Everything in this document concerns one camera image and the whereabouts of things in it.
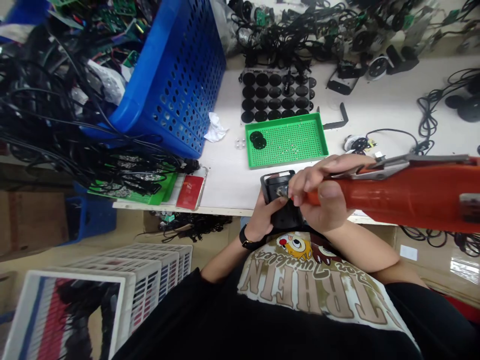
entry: person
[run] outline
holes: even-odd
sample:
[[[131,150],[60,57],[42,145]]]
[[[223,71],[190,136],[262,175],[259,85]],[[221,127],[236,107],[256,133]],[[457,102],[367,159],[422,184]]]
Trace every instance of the person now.
[[[266,204],[260,192],[242,234],[179,283],[114,360],[480,359],[475,328],[386,242],[349,222],[341,188],[324,181],[372,162],[333,155],[299,171],[288,195],[312,232],[276,234],[249,251],[245,239],[261,242],[288,201]],[[321,206],[304,202],[314,189]]]

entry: white table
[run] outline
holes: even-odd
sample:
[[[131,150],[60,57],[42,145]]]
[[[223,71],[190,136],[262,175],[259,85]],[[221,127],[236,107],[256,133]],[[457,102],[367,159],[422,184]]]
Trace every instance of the white table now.
[[[405,130],[418,137],[422,112],[416,100],[433,89],[441,89],[446,78],[457,70],[477,67],[480,56],[462,56],[436,59],[422,59],[413,70],[397,75],[386,75],[378,81],[368,82],[361,78],[352,94],[343,96],[325,89],[327,81],[335,69],[333,64],[317,64],[311,70],[311,76],[317,80],[314,88],[314,109],[320,106],[320,115],[324,124],[341,120],[339,105],[345,104],[349,123],[339,129],[325,131],[330,154],[344,153],[344,140],[349,135],[365,135],[380,128]],[[208,168],[203,196],[197,213],[250,216],[260,191],[260,177],[264,174],[293,169],[299,171],[314,162],[294,165],[282,165],[271,168],[250,170],[247,151],[235,148],[236,138],[245,137],[245,127],[241,125],[241,102],[243,85],[239,75],[244,68],[243,58],[237,57],[227,62],[215,112],[224,127],[230,130],[219,142],[205,142],[205,148],[199,161]],[[437,133],[432,137],[435,146],[430,155],[469,154],[478,156],[480,145],[480,122],[468,123],[458,117],[453,109],[442,101],[434,115],[438,120]],[[401,133],[383,132],[370,136],[379,145],[388,158],[407,153],[413,140]],[[159,206],[133,203],[119,200],[115,208],[179,211],[187,210],[175,207],[182,178],[177,181],[171,200]],[[367,216],[352,216],[357,223],[378,224]]]

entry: cartoon character print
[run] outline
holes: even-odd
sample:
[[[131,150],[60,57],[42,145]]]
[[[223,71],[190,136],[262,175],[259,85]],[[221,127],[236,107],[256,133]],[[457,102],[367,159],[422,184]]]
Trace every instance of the cartoon character print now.
[[[313,258],[315,262],[323,263],[327,266],[330,266],[333,261],[344,262],[340,255],[335,253],[335,249],[327,240],[315,236],[311,238],[312,242],[310,242],[298,234],[288,233],[282,235],[276,239],[276,244],[299,261]]]
[[[314,245],[312,246],[313,248],[313,258],[315,261],[319,264],[322,262],[330,266],[332,261],[336,261],[339,263],[342,263],[343,260],[340,256],[334,254],[333,252],[329,251],[326,247],[324,246],[319,246],[319,245]]]
[[[276,239],[276,244],[299,261],[312,258],[312,245],[295,234],[285,234]]]

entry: floor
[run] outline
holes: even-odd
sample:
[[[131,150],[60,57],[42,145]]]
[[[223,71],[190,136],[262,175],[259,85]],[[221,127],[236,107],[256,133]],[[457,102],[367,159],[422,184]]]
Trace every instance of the floor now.
[[[192,243],[187,237],[175,238],[172,244],[193,244],[192,270],[202,268],[205,264],[232,241],[240,231],[240,218],[234,217],[233,222],[221,232],[212,232],[203,236],[202,241]],[[0,273],[15,271],[16,278],[10,296],[9,308],[13,310],[18,302],[25,275],[28,270],[40,270],[49,266],[61,266],[73,260],[93,256],[106,250],[120,248],[136,243],[160,243],[159,236],[139,235],[144,232],[143,211],[119,209],[117,213],[117,228],[104,235],[86,238],[78,244],[51,248],[45,252],[22,257],[15,260],[0,262]]]

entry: black t-shirt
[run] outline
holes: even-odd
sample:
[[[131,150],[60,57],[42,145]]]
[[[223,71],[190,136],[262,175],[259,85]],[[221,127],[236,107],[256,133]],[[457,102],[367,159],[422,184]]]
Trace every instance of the black t-shirt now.
[[[113,359],[480,359],[479,340],[441,295],[383,286],[325,239],[291,232],[224,283],[195,269]]]

